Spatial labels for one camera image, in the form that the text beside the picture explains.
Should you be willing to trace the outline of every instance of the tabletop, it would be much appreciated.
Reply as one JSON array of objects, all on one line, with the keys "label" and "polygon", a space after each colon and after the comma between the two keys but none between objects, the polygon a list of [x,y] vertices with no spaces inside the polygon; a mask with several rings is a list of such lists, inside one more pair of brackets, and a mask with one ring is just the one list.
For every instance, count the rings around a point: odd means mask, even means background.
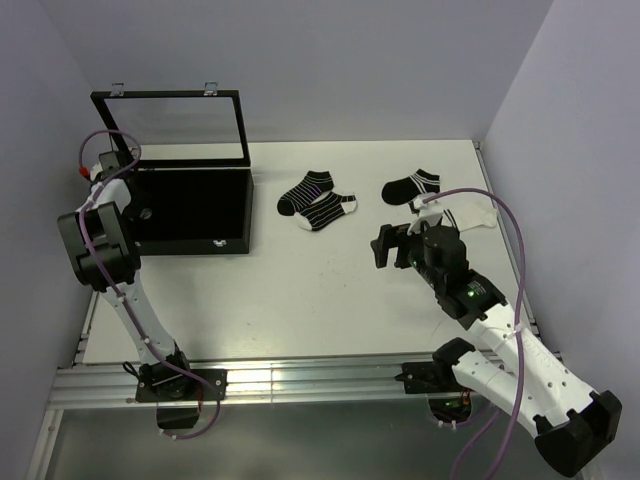
[{"label": "tabletop", "polygon": [[[206,151],[206,146],[194,146]],[[145,157],[170,156],[148,146]],[[141,278],[158,318],[190,360],[264,359],[432,352],[466,338],[413,270],[376,269],[370,241],[383,224],[410,222],[409,208],[383,202],[381,190],[421,168],[440,175],[441,189],[486,189],[468,140],[250,144],[255,181],[248,255],[143,257]],[[357,210],[319,232],[281,216],[279,197],[308,170],[331,172],[337,193],[354,193]],[[490,204],[474,194],[447,197],[452,206]],[[513,304],[517,285],[499,228],[463,232],[472,268]],[[526,314],[522,321],[528,322]],[[87,364],[136,361],[119,317],[100,298],[91,316]]]}]

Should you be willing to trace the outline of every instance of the white wall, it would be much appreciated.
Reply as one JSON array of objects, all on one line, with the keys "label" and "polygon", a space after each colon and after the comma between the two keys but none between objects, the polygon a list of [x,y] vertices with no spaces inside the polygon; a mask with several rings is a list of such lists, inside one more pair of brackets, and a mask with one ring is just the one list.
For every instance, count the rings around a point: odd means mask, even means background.
[{"label": "white wall", "polygon": [[485,136],[552,0],[41,0],[94,88],[242,95],[251,141]]},{"label": "white wall", "polygon": [[99,119],[36,0],[0,3],[0,65],[0,478],[18,479],[87,306],[56,218],[84,195],[77,147]]},{"label": "white wall", "polygon": [[623,403],[611,479],[640,469],[638,18],[632,0],[555,2],[484,146],[524,227],[543,338]]}]

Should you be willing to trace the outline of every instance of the metal base plate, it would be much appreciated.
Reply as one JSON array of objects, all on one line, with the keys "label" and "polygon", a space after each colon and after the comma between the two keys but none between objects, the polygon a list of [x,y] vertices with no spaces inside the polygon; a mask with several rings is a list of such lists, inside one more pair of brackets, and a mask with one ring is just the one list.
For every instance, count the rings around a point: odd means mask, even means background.
[{"label": "metal base plate", "polygon": [[[203,386],[202,388],[202,396],[200,388],[194,389],[194,391],[187,395],[180,401],[183,402],[197,402],[199,400],[202,401],[220,401],[224,400],[226,390],[227,390],[227,371],[220,368],[197,368],[191,370],[192,373],[198,375],[199,377],[204,378],[207,382],[209,382],[214,390],[210,388],[206,388]],[[173,399],[167,399],[162,396],[156,395],[155,392],[149,390],[145,387],[140,387],[136,389],[136,402],[137,403],[158,403],[158,402],[166,402],[166,401],[175,401]]]}]

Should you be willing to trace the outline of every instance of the black sock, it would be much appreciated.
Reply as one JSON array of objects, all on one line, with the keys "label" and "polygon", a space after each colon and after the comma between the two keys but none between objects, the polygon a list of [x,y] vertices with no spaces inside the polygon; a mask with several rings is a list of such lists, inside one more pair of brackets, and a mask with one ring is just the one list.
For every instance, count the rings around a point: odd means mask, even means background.
[{"label": "black sock", "polygon": [[307,172],[302,181],[278,200],[280,215],[290,217],[299,212],[322,195],[333,189],[333,180],[329,172]]},{"label": "black sock", "polygon": [[330,192],[326,198],[318,203],[300,210],[295,218],[300,227],[317,232],[334,220],[355,211],[358,206],[355,195],[338,195]]},{"label": "black sock", "polygon": [[440,193],[440,175],[418,170],[402,180],[385,184],[382,199],[389,205],[404,205],[421,193]]}]

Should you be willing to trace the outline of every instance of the cable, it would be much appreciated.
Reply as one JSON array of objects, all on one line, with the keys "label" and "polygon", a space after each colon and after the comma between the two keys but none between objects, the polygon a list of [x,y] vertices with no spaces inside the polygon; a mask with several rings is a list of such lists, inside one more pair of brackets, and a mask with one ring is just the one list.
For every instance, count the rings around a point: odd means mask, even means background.
[{"label": "cable", "polygon": [[[122,291],[118,288],[118,286],[114,282],[113,278],[109,274],[107,268],[105,267],[104,263],[102,262],[102,260],[100,259],[98,253],[96,252],[96,249],[95,249],[95,247],[93,245],[93,242],[91,241],[91,237],[89,236],[89,232],[87,231],[87,226],[86,226],[86,223],[85,223],[85,214],[87,213],[87,210],[89,210],[92,206],[95,205],[95,202],[98,199],[98,197],[100,196],[100,193],[102,193],[102,191],[104,190],[104,187],[109,182],[111,182],[112,180],[117,178],[119,175],[122,175],[123,173],[128,172],[133,167],[135,167],[136,164],[140,161],[140,157],[142,156],[142,146],[140,145],[140,142],[138,142],[134,137],[132,137],[128,133],[122,132],[120,130],[110,130],[110,129],[97,130],[97,131],[87,135],[87,137],[82,141],[82,144],[80,145],[80,153],[78,155],[79,163],[80,163],[80,169],[85,168],[83,163],[82,163],[82,155],[84,153],[84,148],[85,148],[87,142],[89,140],[91,140],[93,137],[95,137],[96,135],[100,135],[100,134],[103,134],[103,133],[107,133],[107,134],[112,134],[113,133],[113,134],[122,135],[124,137],[127,137],[133,143],[135,143],[138,151],[137,151],[137,155],[133,159],[133,162],[129,163],[127,166],[125,166],[124,168],[118,170],[116,173],[114,173],[110,177],[107,177],[106,180],[101,182],[98,185],[98,188],[95,189],[95,191],[89,196],[89,198],[84,203],[84,205],[80,208],[80,213],[78,215],[78,217],[79,217],[78,218],[78,223],[80,225],[80,233],[82,234],[82,239],[83,239],[87,249],[89,250],[89,253],[91,254],[91,257],[96,262],[96,266],[98,267],[98,270],[100,270],[100,273],[102,273],[102,276],[104,277],[104,279],[107,281],[109,286],[113,289],[114,293],[118,297],[118,300],[122,303],[122,306],[124,307],[124,309],[126,310],[127,314],[129,315],[129,318],[131,319],[131,322],[133,323],[136,331],[140,335],[140,338],[143,339],[146,347],[149,349],[151,354],[156,358],[156,360],[158,360],[158,362],[160,362],[165,367],[173,370],[174,372],[180,373],[180,374],[184,375],[185,377],[189,377],[189,378],[191,378],[193,380],[196,380],[197,382],[200,382],[203,386],[207,387],[209,390],[211,390],[212,392],[215,392],[217,394],[218,391],[207,380],[205,380],[204,378],[202,378],[202,377],[200,377],[200,376],[198,376],[198,375],[196,375],[194,373],[191,373],[191,372],[189,372],[187,370],[183,370],[180,367],[176,367],[175,365],[172,365],[171,363],[167,362],[162,357],[162,355],[160,355],[160,353],[153,346],[153,343],[150,341],[149,336],[145,333],[144,329],[142,328],[142,325],[140,324],[140,321],[138,320],[135,312],[133,311],[133,309],[129,305],[129,300],[127,299],[126,295],[124,293],[122,293]],[[167,432],[167,431],[162,431],[162,433],[164,433],[165,435],[171,437],[174,440],[188,440],[190,438],[199,437],[200,435],[205,433],[207,430],[209,430],[213,426],[213,424],[218,419],[218,415],[219,414],[220,414],[220,401],[218,401],[217,404],[216,404],[216,410],[215,410],[213,416],[211,417],[211,420],[209,420],[209,422],[204,427],[202,427],[200,430],[198,430],[196,432],[193,432],[193,433],[184,434],[184,435],[177,435],[177,434],[174,434],[172,432]]]},{"label": "cable", "polygon": [[462,459],[467,455],[467,453],[471,451],[471,449],[476,444],[476,442],[480,440],[480,437],[482,437],[485,433],[487,433],[487,431],[491,428],[491,426],[495,423],[495,421],[500,416],[500,412],[501,412],[500,409],[496,410],[496,413],[494,413],[491,416],[491,418],[485,424],[485,426],[482,427],[480,430],[478,430],[476,434],[473,437],[471,437],[471,440],[469,440],[469,442],[464,446],[462,451],[458,454],[456,461],[453,463],[453,468],[451,469],[450,478],[456,478],[458,476],[458,469],[460,468],[460,465],[462,465]]},{"label": "cable", "polygon": [[[516,305],[515,305],[515,318],[513,320],[514,330],[516,332],[516,345],[518,349],[518,382],[516,387],[516,398],[513,403],[513,410],[511,411],[511,418],[509,418],[509,423],[507,425],[507,429],[504,433],[504,438],[502,439],[502,443],[500,444],[500,448],[498,449],[498,453],[496,454],[496,458],[493,460],[491,467],[487,471],[487,474],[484,476],[484,480],[490,480],[494,477],[504,457],[507,454],[507,448],[509,447],[509,442],[511,441],[511,437],[513,436],[513,432],[516,428],[516,423],[518,422],[518,415],[520,414],[520,406],[522,405],[522,397],[524,395],[524,345],[522,344],[522,331],[518,328],[520,325],[520,310],[522,309],[522,301],[524,298],[524,281],[526,278],[527,264],[524,255],[524,240],[522,238],[522,231],[520,230],[520,225],[518,225],[518,221],[516,220],[515,215],[511,211],[511,209],[504,203],[499,197],[494,195],[491,192],[487,192],[486,190],[481,190],[479,188],[455,188],[453,190],[449,190],[446,192],[438,193],[431,197],[425,198],[422,200],[423,204],[427,204],[433,202],[434,200],[438,200],[440,198],[448,197],[449,195],[455,195],[457,193],[478,193],[480,195],[484,195],[486,197],[491,198],[494,202],[496,202],[504,212],[507,214],[511,223],[513,225],[513,229],[516,233],[516,238],[518,239],[518,254],[520,257],[520,281],[518,282],[518,295],[516,297]],[[492,424],[494,418],[489,421],[489,423],[482,429],[480,432],[484,433]],[[456,459],[456,462],[453,465],[451,470],[451,480],[455,480],[457,470],[460,467],[462,459],[466,455],[466,453],[471,449],[475,441],[477,440],[476,436],[474,436],[469,443],[462,449],[460,455]]]}]

